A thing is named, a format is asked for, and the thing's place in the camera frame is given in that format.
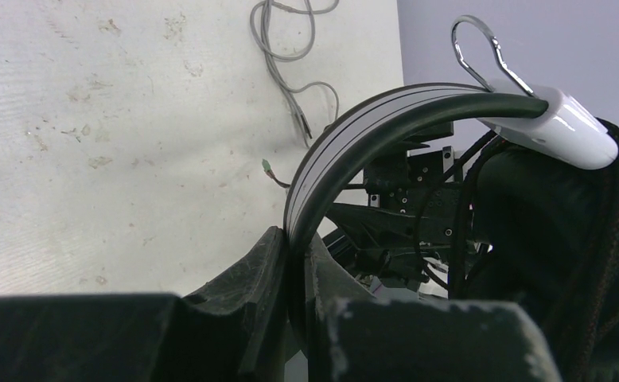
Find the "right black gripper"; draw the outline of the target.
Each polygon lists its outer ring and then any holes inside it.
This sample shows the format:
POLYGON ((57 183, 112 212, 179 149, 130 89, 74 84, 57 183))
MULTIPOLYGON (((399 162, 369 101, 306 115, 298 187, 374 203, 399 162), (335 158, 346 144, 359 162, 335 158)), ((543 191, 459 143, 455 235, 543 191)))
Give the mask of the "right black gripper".
POLYGON ((361 182, 345 190, 366 192, 366 205, 333 202, 335 224, 323 243, 329 254, 365 287, 417 291, 442 286, 452 253, 454 221, 465 177, 452 146, 430 142, 454 133, 452 123, 414 134, 363 168, 361 182))

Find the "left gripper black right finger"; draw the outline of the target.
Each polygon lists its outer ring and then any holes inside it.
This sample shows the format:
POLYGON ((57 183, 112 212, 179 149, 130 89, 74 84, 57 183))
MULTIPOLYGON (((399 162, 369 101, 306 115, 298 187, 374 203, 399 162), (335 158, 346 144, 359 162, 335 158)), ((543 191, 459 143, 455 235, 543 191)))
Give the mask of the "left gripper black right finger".
POLYGON ((339 381, 348 371, 341 341, 341 315, 352 301, 373 294, 358 283, 329 253, 316 235, 305 257, 305 340, 310 381, 339 381))

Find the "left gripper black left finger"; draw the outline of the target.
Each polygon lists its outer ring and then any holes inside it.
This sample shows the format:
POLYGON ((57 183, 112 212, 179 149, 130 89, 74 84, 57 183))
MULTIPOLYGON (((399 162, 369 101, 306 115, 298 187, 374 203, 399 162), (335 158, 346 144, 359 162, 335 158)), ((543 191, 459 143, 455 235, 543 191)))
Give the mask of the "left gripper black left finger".
POLYGON ((283 230, 271 226, 243 258, 183 298, 198 320, 197 380, 283 379, 287 255, 283 230))

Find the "black and white headphones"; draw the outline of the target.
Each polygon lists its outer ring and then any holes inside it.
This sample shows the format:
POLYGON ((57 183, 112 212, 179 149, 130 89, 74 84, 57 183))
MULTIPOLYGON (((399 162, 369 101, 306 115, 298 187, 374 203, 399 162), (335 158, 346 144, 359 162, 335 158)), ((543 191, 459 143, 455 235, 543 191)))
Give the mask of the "black and white headphones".
POLYGON ((286 184, 289 318, 306 356, 305 254, 335 229, 333 202, 366 205, 366 164, 444 123, 465 172, 442 286, 365 287, 340 331, 339 381, 619 381, 619 127, 557 88, 527 84, 488 40, 503 80, 457 62, 475 85, 415 84, 329 125, 286 184))

